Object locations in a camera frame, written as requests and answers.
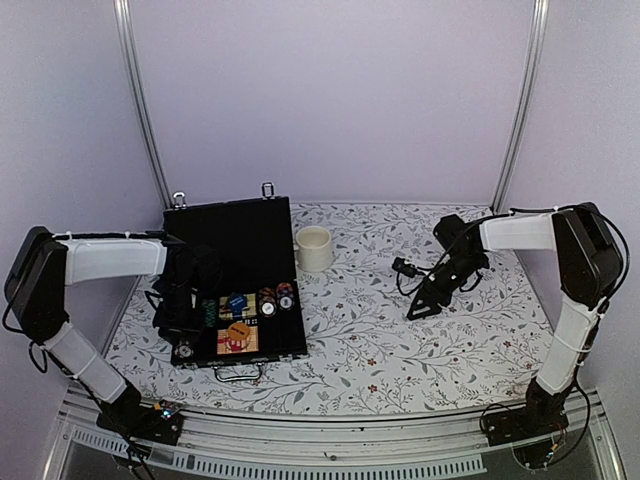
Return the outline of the blue playing card deck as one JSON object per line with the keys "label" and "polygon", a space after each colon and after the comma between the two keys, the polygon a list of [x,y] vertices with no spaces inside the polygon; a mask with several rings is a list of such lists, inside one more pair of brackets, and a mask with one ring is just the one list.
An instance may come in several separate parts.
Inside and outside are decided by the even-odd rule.
{"label": "blue playing card deck", "polygon": [[255,293],[233,293],[219,298],[219,319],[236,321],[257,316]]}

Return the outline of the black poker set case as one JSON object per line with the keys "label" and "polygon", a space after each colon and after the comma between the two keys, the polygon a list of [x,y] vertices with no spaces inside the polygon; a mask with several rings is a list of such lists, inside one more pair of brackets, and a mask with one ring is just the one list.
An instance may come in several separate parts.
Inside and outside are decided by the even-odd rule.
{"label": "black poker set case", "polygon": [[[211,368],[253,364],[263,369],[270,362],[284,362],[307,357],[308,348],[301,311],[294,255],[289,199],[278,196],[272,183],[261,186],[260,197],[227,202],[188,205],[185,193],[173,195],[173,206],[164,213],[165,231],[190,246],[206,245],[214,249],[221,261],[222,278],[217,295],[255,293],[257,316],[236,321],[221,321],[206,328],[193,347],[190,358],[171,354],[170,362],[178,368]],[[258,308],[258,292],[269,287],[275,291],[281,282],[293,286],[295,303],[264,317]],[[255,325],[259,332],[259,351],[235,355],[217,354],[217,331],[235,322]]]}

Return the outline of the blue small blind button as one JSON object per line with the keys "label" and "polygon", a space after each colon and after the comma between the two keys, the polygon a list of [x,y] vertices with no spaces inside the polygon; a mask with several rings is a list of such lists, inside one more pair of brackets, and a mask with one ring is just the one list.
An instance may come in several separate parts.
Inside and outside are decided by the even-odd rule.
{"label": "blue small blind button", "polygon": [[233,313],[241,313],[248,306],[247,296],[244,294],[234,293],[228,297],[227,308]]}

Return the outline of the orange big blind button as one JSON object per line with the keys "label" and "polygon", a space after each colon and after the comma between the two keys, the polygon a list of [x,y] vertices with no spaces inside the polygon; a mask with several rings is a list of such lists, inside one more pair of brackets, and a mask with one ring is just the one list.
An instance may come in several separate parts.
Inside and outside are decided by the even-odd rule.
{"label": "orange big blind button", "polygon": [[228,338],[232,341],[245,341],[250,336],[250,326],[244,322],[235,322],[227,329]]}

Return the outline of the red playing card deck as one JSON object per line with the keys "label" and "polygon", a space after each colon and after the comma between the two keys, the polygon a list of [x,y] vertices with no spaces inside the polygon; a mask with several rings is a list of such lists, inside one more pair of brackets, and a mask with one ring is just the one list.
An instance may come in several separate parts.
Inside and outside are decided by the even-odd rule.
{"label": "red playing card deck", "polygon": [[236,322],[217,331],[217,354],[235,355],[259,351],[259,329],[255,325]]}

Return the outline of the black poker chip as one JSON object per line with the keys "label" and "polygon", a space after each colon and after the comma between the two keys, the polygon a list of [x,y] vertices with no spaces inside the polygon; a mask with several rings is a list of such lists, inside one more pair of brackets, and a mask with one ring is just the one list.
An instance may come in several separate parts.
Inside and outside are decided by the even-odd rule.
{"label": "black poker chip", "polygon": [[174,348],[174,355],[180,359],[190,358],[193,355],[193,346],[189,341],[181,341]]}

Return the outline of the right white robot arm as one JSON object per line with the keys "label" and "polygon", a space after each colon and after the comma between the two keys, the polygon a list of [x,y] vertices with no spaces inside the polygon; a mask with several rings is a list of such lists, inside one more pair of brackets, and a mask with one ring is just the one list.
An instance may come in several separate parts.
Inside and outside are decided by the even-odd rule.
{"label": "right white robot arm", "polygon": [[420,276],[410,291],[407,317],[440,313],[471,275],[488,268],[488,255],[501,250],[555,252],[563,294],[560,318],[546,359],[530,381],[526,404],[516,412],[517,427],[537,436],[555,426],[564,401],[575,388],[581,363],[589,355],[601,318],[624,282],[630,251],[622,233],[591,202],[558,208],[513,209],[506,214],[465,222],[443,217],[433,234],[444,252],[429,269],[396,258],[398,275]]}

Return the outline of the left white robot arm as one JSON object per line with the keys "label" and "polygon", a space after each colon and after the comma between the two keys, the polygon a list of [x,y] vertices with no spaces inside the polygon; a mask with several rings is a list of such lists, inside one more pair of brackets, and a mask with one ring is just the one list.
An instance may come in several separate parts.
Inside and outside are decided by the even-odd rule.
{"label": "left white robot arm", "polygon": [[26,235],[4,284],[6,315],[44,355],[85,387],[102,414],[128,434],[148,426],[153,409],[72,323],[66,294],[95,293],[129,278],[152,276],[153,325],[180,354],[191,355],[205,328],[202,303],[221,278],[218,255],[166,233],[54,234],[43,226]]}

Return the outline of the green chip stack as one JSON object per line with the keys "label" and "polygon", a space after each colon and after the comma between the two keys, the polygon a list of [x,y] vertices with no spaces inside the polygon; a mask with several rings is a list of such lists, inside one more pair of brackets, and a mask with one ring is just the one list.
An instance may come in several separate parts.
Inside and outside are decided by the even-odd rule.
{"label": "green chip stack", "polygon": [[218,320],[219,302],[216,299],[204,299],[201,302],[203,322],[206,328],[213,328]]}

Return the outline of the floral table mat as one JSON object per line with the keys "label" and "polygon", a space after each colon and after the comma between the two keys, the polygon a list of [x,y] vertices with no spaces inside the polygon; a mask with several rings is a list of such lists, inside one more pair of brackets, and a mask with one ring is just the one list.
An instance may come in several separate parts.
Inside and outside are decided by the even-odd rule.
{"label": "floral table mat", "polygon": [[518,400],[541,366],[551,326],[515,254],[493,253],[480,282],[456,292],[437,316],[409,321],[409,282],[392,262],[433,264],[432,230],[448,206],[296,204],[295,228],[318,225],[335,259],[300,273],[308,356],[215,374],[178,369],[152,325],[141,281],[108,360],[150,399],[224,410],[300,416],[428,413]]}

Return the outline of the black chip stack white top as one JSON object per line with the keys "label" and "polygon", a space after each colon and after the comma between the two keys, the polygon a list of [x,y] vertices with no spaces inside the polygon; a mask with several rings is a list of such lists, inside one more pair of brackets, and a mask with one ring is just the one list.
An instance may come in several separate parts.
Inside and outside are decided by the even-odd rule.
{"label": "black chip stack white top", "polygon": [[264,287],[259,290],[258,308],[264,317],[272,317],[277,313],[276,294],[272,288]]}

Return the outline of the blue chip stack white top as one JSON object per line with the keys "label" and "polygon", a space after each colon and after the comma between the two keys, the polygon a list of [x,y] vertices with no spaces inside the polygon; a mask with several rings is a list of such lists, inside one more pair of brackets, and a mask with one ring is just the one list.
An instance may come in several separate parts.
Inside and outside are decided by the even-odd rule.
{"label": "blue chip stack white top", "polygon": [[295,303],[293,286],[288,282],[281,282],[276,287],[276,300],[282,310],[290,310]]}

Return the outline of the cream ribbed cup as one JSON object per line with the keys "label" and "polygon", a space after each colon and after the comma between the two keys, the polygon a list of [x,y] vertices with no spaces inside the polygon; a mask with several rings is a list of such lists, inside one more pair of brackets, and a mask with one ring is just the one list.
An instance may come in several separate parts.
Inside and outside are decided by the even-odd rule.
{"label": "cream ribbed cup", "polygon": [[334,260],[331,233],[320,226],[308,226],[295,235],[298,267],[310,273],[322,272]]}

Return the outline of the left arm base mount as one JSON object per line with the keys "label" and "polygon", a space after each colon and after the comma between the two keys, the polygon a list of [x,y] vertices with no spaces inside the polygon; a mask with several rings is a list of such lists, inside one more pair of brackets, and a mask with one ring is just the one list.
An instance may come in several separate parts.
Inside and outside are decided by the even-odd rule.
{"label": "left arm base mount", "polygon": [[167,400],[145,405],[141,393],[128,381],[112,402],[99,400],[97,426],[119,433],[126,439],[142,439],[176,446],[184,417],[181,407]]}

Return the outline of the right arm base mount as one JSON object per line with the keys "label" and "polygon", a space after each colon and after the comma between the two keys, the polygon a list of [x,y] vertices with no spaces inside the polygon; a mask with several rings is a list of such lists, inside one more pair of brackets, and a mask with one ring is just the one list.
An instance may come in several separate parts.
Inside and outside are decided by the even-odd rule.
{"label": "right arm base mount", "polygon": [[559,438],[517,447],[513,450],[516,461],[529,469],[548,467],[559,449],[569,421],[565,413],[565,401],[575,385],[557,394],[546,392],[535,379],[526,391],[525,405],[510,408],[502,404],[489,405],[481,414],[479,427],[490,446],[503,445],[539,436],[558,433]]}

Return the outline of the front aluminium rail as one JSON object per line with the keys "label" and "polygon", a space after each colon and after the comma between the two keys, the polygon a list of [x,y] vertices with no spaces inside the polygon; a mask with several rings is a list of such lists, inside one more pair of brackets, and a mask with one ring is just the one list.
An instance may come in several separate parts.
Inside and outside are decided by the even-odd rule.
{"label": "front aluminium rail", "polygon": [[46,479],[628,479],[596,392],[566,404],[550,465],[531,459],[537,437],[491,445],[481,408],[381,417],[303,417],[187,408],[174,446],[142,442],[135,456],[98,428],[88,397],[71,389],[55,422]]}

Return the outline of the left aluminium frame post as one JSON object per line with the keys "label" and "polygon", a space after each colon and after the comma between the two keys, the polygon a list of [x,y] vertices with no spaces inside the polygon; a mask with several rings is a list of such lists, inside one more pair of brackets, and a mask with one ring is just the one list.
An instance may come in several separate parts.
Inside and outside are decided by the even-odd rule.
{"label": "left aluminium frame post", "polygon": [[141,131],[143,144],[150,165],[152,180],[156,187],[162,207],[167,209],[171,206],[171,195],[145,97],[133,23],[131,19],[130,2],[126,0],[115,0],[113,5],[125,70],[130,85],[134,109]]}

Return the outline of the aluminium frame post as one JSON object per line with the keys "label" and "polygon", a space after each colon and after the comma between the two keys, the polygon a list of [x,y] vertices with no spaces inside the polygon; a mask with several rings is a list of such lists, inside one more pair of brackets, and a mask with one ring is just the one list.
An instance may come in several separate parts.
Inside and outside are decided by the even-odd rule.
{"label": "aluminium frame post", "polygon": [[515,173],[516,162],[526,128],[529,107],[533,98],[538,68],[544,48],[548,14],[548,0],[535,0],[533,2],[524,69],[516,102],[516,110],[508,136],[498,183],[490,204],[491,210],[494,213],[504,210],[509,186]]}
{"label": "aluminium frame post", "polygon": [[126,0],[115,0],[113,5],[125,70],[130,85],[134,109],[141,131],[143,144],[150,165],[152,180],[156,187],[162,207],[167,209],[171,206],[171,195],[145,97],[133,23],[131,19],[130,2]]}

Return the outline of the right aluminium frame post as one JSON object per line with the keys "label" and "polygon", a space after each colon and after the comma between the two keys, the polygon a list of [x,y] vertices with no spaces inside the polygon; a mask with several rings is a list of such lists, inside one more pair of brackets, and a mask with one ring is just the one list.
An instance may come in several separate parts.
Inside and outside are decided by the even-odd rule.
{"label": "right aluminium frame post", "polygon": [[544,48],[548,14],[548,0],[535,0],[533,2],[524,69],[516,102],[516,110],[508,136],[498,183],[490,204],[491,210],[494,213],[504,210],[509,186],[515,173],[516,162],[526,128],[529,107],[533,98],[538,68]]}

